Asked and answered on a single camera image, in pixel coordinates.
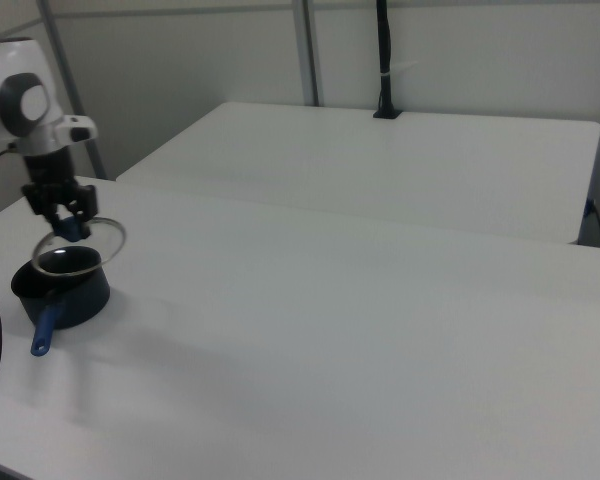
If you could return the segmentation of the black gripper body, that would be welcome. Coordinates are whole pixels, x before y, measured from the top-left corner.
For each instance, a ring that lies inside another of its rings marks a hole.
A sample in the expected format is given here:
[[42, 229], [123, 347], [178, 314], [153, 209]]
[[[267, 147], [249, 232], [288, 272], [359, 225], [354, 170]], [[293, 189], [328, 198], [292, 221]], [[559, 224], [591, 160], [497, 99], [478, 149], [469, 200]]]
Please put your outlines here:
[[68, 148], [25, 156], [24, 162], [30, 182], [22, 187], [22, 193], [35, 215], [54, 216], [58, 205], [72, 214], [78, 212], [79, 183]]

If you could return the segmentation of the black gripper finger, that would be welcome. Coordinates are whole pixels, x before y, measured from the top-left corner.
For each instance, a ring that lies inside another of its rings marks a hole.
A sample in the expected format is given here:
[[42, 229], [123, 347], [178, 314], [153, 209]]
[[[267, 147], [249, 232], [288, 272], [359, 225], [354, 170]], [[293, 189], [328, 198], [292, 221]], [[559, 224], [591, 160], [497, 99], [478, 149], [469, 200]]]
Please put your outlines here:
[[93, 185], [79, 185], [77, 189], [77, 210], [75, 218], [82, 239], [91, 235], [88, 223], [98, 214], [96, 188]]
[[37, 216], [42, 216], [50, 225], [55, 234], [60, 234], [62, 230], [62, 221], [57, 214], [57, 205], [49, 202], [44, 197], [31, 195], [29, 197], [29, 205], [33, 213]]

